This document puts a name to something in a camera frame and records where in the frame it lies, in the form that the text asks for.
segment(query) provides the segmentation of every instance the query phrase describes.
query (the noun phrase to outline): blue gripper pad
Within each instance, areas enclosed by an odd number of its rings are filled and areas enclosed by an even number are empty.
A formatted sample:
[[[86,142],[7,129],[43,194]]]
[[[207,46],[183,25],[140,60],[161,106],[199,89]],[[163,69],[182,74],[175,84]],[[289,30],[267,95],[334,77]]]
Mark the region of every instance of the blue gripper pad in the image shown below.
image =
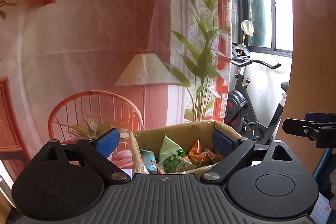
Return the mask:
[[[112,128],[99,138],[92,141],[92,145],[105,158],[110,156],[119,145],[120,133],[116,128]]]
[[[215,129],[212,132],[212,145],[225,158],[238,147],[238,140],[222,130]]]

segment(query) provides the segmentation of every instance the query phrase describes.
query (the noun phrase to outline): handlebar grip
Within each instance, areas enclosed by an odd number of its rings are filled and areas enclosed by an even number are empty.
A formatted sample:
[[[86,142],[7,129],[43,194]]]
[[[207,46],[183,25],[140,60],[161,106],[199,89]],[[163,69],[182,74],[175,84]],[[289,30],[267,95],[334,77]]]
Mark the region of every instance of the handlebar grip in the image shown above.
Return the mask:
[[[248,61],[245,61],[245,62],[242,62],[242,63],[238,63],[238,62],[235,62],[234,60],[231,60],[231,64],[241,68],[241,67],[246,67],[248,65],[251,65],[253,63],[252,60],[248,60]]]
[[[253,60],[253,63],[262,64],[262,65],[264,65],[264,66],[266,66],[267,68],[270,68],[270,69],[277,69],[281,66],[280,63],[276,64],[275,66],[271,66],[270,64],[265,63],[264,61],[261,61],[261,60]]]

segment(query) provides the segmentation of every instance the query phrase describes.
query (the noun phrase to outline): green snack bag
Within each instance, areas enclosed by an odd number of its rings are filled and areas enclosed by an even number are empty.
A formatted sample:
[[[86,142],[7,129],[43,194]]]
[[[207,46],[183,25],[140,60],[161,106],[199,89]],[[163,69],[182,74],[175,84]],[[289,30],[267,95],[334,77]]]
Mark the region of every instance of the green snack bag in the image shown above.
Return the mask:
[[[165,136],[159,153],[159,163],[164,167],[167,174],[184,172],[197,167],[193,165],[188,155],[177,143]]]

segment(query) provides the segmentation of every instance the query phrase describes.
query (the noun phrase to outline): glass pane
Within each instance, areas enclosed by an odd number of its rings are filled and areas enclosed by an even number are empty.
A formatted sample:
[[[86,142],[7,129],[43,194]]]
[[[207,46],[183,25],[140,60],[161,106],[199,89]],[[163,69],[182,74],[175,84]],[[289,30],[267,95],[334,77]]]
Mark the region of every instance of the glass pane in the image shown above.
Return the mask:
[[[238,18],[238,0],[231,0],[231,41],[239,43],[238,34],[239,34],[239,18]]]
[[[280,50],[293,50],[293,7],[292,0],[275,0],[277,16],[276,47]]]
[[[271,0],[247,1],[248,19],[254,26],[254,35],[248,37],[249,45],[270,48],[272,45]]]

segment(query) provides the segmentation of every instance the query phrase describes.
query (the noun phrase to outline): exercise bike seat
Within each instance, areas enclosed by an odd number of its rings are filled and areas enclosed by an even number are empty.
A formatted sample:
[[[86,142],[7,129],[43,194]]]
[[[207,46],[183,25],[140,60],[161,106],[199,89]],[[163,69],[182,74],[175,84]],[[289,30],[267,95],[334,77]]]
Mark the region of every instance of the exercise bike seat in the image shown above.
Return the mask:
[[[287,90],[288,90],[288,85],[289,85],[289,82],[285,82],[285,83],[282,83],[281,84],[281,88],[287,93]]]

